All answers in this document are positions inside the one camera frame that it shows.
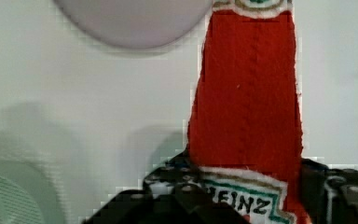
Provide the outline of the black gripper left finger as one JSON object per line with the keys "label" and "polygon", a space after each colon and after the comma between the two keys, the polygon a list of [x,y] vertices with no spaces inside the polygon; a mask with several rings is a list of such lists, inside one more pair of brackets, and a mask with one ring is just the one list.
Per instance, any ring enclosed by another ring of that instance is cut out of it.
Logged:
{"label": "black gripper left finger", "polygon": [[227,203],[213,201],[183,151],[147,175],[140,189],[121,191],[82,224],[250,223]]}

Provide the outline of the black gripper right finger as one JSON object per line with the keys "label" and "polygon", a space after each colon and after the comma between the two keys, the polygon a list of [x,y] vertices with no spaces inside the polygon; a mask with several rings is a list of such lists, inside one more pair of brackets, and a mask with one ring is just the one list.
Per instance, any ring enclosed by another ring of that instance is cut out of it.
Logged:
{"label": "black gripper right finger", "polygon": [[312,224],[358,224],[358,170],[303,159],[300,183]]}

